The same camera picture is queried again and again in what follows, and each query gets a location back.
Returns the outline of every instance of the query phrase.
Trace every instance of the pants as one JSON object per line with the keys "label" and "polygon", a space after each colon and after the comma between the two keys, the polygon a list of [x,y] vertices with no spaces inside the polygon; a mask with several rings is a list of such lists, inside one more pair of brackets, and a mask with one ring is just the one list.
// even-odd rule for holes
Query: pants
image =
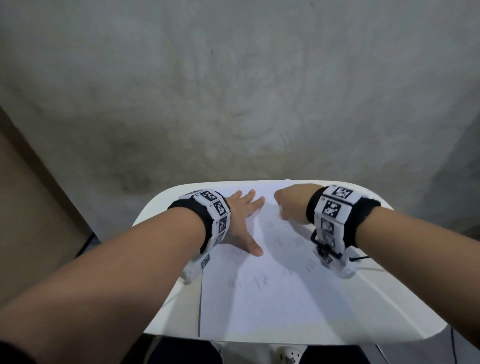
{"label": "pants", "polygon": [[[222,364],[222,358],[208,341],[163,337],[148,359],[148,364]],[[309,346],[300,364],[370,364],[358,345]]]}

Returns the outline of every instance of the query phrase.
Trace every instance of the white table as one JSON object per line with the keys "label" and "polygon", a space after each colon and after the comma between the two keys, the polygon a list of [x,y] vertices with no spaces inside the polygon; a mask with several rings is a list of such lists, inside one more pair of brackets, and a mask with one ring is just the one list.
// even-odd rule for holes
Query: white table
{"label": "white table", "polygon": [[[134,225],[165,211],[178,196],[190,191],[262,182],[268,181],[190,183],[169,188],[145,206]],[[381,201],[383,207],[391,208],[380,196],[355,184],[309,180],[292,182],[324,186],[342,184],[363,191]],[[382,344],[426,339],[446,326],[445,321],[432,309],[372,259],[363,260],[357,274],[350,279],[343,279],[342,284],[351,297],[356,321],[342,324],[325,322],[314,330],[291,327],[248,336],[227,332],[216,340],[307,345]],[[197,339],[201,287],[200,278],[190,285],[184,285],[179,279],[145,333]]]}

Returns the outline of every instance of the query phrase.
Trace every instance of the wrist-mounted device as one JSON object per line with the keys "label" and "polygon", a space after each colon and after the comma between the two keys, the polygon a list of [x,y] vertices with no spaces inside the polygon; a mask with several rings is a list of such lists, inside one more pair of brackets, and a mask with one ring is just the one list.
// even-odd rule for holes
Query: wrist-mounted device
{"label": "wrist-mounted device", "polygon": [[186,284],[192,283],[210,261],[209,251],[226,236],[230,227],[230,207],[225,198],[212,189],[184,194],[168,208],[185,207],[195,212],[204,223],[205,240],[198,254],[188,262],[181,273]]}
{"label": "wrist-mounted device", "polygon": [[315,225],[311,241],[317,245],[322,263],[339,277],[350,278],[358,261],[368,258],[351,247],[357,247],[357,227],[377,206],[377,200],[336,184],[320,188],[311,197],[306,211],[308,221]]}

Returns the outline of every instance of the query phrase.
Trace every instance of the sheet of paper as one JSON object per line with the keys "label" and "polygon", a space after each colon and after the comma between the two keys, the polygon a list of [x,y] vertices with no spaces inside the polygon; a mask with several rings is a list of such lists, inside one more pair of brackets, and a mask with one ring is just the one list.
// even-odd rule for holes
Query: sheet of paper
{"label": "sheet of paper", "polygon": [[227,332],[248,335],[353,316],[340,278],[315,256],[311,232],[279,217],[273,194],[289,185],[291,181],[286,180],[217,189],[231,195],[254,188],[255,198],[266,197],[261,211],[247,219],[264,255],[255,257],[226,243],[212,250],[203,271],[201,338],[219,339]]}

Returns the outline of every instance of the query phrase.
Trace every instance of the hand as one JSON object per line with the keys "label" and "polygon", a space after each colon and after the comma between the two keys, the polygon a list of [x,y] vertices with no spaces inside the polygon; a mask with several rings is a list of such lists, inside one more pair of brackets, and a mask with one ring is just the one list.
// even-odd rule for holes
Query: hand
{"label": "hand", "polygon": [[251,190],[244,197],[241,197],[241,194],[238,190],[226,199],[231,211],[228,234],[234,237],[229,243],[255,256],[261,256],[264,251],[248,232],[245,219],[264,205],[265,197],[252,202],[255,190]]}
{"label": "hand", "polygon": [[300,224],[310,224],[307,220],[307,205],[313,194],[323,186],[313,183],[294,184],[275,192],[277,203],[283,208],[280,217],[292,219]]}

